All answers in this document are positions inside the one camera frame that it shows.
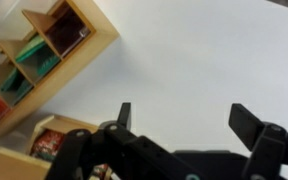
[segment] white wall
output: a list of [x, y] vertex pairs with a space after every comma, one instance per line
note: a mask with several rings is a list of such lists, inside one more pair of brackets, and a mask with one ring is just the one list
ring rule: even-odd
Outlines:
[[132, 131], [170, 151], [247, 154], [227, 125], [238, 102], [288, 130], [287, 8], [264, 0], [95, 1], [121, 37], [32, 122], [56, 113], [99, 124], [129, 101]]

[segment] screw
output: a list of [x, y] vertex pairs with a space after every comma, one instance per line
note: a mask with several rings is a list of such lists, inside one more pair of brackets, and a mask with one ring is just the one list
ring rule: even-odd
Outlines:
[[278, 126], [271, 126], [271, 128], [274, 130], [274, 131], [282, 131], [282, 128], [278, 127]]
[[112, 130], [112, 131], [115, 131], [116, 129], [117, 129], [116, 125], [113, 125], [113, 126], [110, 127], [110, 130]]
[[81, 137], [81, 136], [83, 136], [84, 134], [85, 134], [84, 131], [79, 131], [79, 132], [76, 133], [76, 136], [77, 136], [77, 137]]
[[185, 180], [200, 180], [200, 178], [195, 174], [188, 174]]
[[259, 174], [253, 174], [251, 176], [251, 180], [266, 180], [262, 175]]

